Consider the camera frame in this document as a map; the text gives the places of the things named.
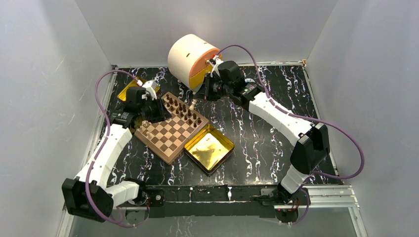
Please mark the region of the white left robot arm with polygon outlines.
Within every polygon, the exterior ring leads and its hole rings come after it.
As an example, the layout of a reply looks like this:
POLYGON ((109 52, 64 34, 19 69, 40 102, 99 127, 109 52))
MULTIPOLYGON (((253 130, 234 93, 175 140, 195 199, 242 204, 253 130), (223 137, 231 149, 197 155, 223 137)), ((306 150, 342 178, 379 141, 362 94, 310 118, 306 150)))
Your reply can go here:
POLYGON ((126 91, 126 100, 119 109, 105 118, 105 133, 92 156, 75 178, 62 184, 65 207, 69 214, 94 220, 118 223, 111 218, 114 208, 125 202, 143 205, 148 193, 142 181, 126 178, 108 187, 111 171, 121 152, 132 139, 134 132, 147 121, 157 123, 167 120, 169 111, 155 85, 133 86, 126 91))

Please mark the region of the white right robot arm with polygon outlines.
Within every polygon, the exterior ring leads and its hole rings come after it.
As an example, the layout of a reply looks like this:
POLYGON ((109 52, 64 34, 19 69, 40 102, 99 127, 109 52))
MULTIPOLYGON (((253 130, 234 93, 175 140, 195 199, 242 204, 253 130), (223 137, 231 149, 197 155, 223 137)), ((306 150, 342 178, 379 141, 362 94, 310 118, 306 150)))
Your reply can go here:
POLYGON ((234 61, 209 59, 208 64, 211 72, 206 73, 196 99, 216 101, 228 97, 235 105, 268 122, 293 145, 290 167, 277 190, 257 197, 260 202, 292 204, 298 197, 298 189, 330 153, 327 126, 296 118, 266 94, 261 84, 247 80, 234 61))

